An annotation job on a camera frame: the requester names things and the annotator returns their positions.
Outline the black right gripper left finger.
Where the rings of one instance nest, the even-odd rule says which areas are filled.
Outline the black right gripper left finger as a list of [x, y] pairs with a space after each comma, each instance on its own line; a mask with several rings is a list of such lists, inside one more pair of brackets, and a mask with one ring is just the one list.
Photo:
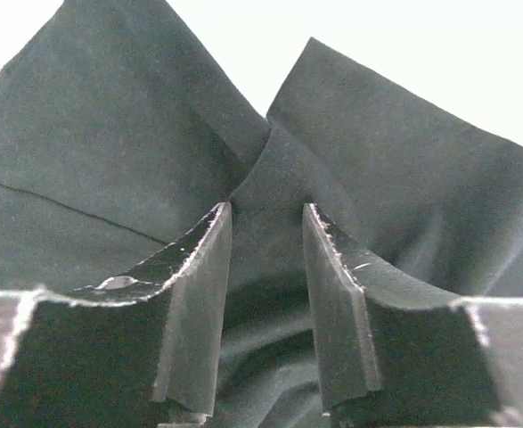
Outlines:
[[0, 290], [0, 427], [197, 427], [213, 415], [232, 208], [97, 286]]

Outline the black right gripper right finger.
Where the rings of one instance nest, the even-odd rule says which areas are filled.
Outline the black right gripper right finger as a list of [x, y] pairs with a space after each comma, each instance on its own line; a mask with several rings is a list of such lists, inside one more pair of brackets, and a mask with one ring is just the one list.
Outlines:
[[302, 218], [323, 412], [334, 427], [493, 426], [502, 406], [456, 294], [349, 237], [317, 206]]

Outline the black t shirt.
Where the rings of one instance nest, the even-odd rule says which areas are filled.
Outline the black t shirt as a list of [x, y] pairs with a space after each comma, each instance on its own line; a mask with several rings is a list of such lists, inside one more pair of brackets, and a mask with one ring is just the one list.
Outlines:
[[302, 218], [457, 295], [523, 427], [523, 147], [310, 39], [266, 117], [163, 1], [66, 1], [0, 72], [0, 290], [97, 286], [232, 208], [214, 412], [334, 427]]

